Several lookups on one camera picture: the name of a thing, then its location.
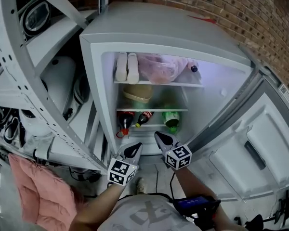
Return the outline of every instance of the red bottle cap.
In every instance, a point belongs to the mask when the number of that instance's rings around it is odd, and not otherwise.
[[[128,135],[129,134],[129,129],[128,128],[123,128],[121,130],[121,132],[124,134],[124,135]]]

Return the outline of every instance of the food container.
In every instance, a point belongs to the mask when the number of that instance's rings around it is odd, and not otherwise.
[[[153,88],[151,85],[125,85],[123,95],[137,102],[148,103],[153,95]]]

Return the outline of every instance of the pink cloth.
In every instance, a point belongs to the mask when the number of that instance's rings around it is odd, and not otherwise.
[[[21,199],[23,220],[48,231],[68,231],[81,205],[72,188],[45,166],[14,154],[9,154],[9,161]]]

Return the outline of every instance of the human arm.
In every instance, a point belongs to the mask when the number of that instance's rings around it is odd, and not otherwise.
[[[69,231],[95,231],[109,217],[125,187],[112,184],[74,218]]]
[[[175,174],[186,197],[204,195],[212,196],[217,200],[216,194],[189,171],[187,167],[175,171]],[[216,231],[246,231],[245,228],[232,223],[221,206],[218,207],[213,221],[215,223]]]

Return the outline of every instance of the plastic bag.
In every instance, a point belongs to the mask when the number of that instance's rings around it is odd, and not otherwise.
[[[188,58],[160,54],[139,53],[137,57],[140,73],[152,84],[174,81],[189,62]]]

